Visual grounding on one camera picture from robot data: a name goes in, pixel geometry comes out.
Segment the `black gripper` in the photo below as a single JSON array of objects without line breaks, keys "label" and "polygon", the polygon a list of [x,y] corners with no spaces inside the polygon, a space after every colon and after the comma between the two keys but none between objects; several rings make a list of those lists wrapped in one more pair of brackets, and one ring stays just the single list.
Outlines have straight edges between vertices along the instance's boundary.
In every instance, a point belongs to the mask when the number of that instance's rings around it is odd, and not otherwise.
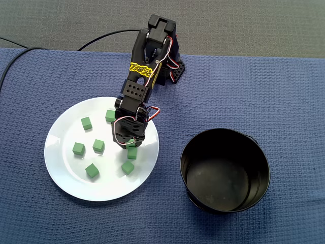
[{"label": "black gripper", "polygon": [[138,118],[121,117],[111,122],[113,141],[123,149],[139,147],[145,139],[147,123]]}]

